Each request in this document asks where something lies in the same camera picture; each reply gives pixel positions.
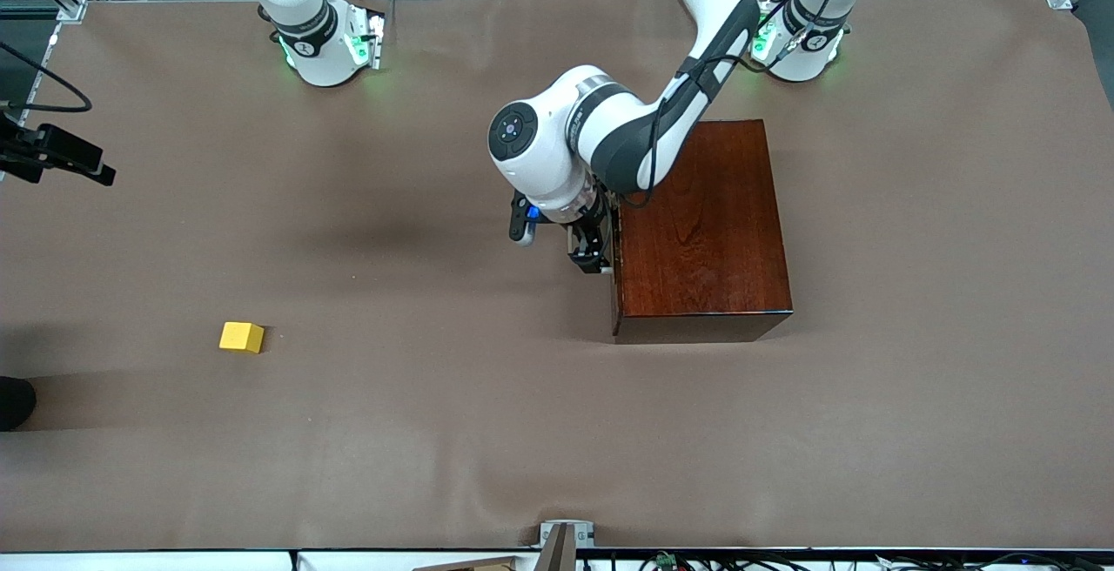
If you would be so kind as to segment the brown table cloth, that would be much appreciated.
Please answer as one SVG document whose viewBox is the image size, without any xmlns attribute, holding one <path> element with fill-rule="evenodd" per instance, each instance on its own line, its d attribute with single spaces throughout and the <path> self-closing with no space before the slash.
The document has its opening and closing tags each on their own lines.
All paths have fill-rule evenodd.
<svg viewBox="0 0 1114 571">
<path fill-rule="evenodd" d="M 92 4 L 51 67 L 102 187 L 0 183 L 0 551 L 1114 548 L 1114 112 L 1045 0 L 860 0 L 762 118 L 792 316 L 620 346 L 487 130 L 576 63 L 657 93 L 680 0 L 400 0 L 385 67 L 289 71 L 250 3 Z M 223 352 L 228 321 L 265 329 Z"/>
</svg>

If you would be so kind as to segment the aluminium bracket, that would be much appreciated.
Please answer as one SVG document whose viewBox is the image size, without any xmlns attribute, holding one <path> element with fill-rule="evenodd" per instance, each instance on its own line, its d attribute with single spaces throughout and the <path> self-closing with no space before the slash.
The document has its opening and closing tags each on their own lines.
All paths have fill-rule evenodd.
<svg viewBox="0 0 1114 571">
<path fill-rule="evenodd" d="M 571 542 L 577 548 L 596 548 L 595 523 L 583 520 L 557 519 L 545 521 L 538 526 L 537 548 L 546 547 L 553 536 L 564 535 L 565 541 Z"/>
</svg>

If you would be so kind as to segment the brown wooden board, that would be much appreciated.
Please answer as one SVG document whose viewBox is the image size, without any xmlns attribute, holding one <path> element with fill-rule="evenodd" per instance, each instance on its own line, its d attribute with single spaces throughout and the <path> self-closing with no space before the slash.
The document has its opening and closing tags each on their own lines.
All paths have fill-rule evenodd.
<svg viewBox="0 0 1114 571">
<path fill-rule="evenodd" d="M 517 557 L 482 558 L 416 567 L 413 571 L 517 571 Z"/>
</svg>

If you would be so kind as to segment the yellow block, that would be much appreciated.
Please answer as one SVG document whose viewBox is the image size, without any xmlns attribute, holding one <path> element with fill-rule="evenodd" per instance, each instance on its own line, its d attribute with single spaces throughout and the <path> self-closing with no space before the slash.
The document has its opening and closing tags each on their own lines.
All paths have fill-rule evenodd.
<svg viewBox="0 0 1114 571">
<path fill-rule="evenodd" d="M 219 350 L 223 352 L 260 354 L 265 329 L 251 322 L 228 321 L 219 329 Z"/>
</svg>

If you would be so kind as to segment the black rounded object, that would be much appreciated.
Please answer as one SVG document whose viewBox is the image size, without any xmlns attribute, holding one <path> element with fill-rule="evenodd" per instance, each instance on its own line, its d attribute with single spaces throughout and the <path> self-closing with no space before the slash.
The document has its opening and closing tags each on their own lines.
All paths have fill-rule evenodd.
<svg viewBox="0 0 1114 571">
<path fill-rule="evenodd" d="M 30 381 L 0 376 L 0 433 L 20 427 L 30 419 L 37 403 Z"/>
</svg>

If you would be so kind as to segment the dark brown wooden cabinet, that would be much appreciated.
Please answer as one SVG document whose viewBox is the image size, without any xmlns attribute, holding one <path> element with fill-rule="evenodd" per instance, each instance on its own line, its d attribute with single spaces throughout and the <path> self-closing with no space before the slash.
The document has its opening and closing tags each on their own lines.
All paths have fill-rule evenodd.
<svg viewBox="0 0 1114 571">
<path fill-rule="evenodd" d="M 753 342 L 792 316 L 761 120 L 704 120 L 644 209 L 620 207 L 623 345 Z"/>
</svg>

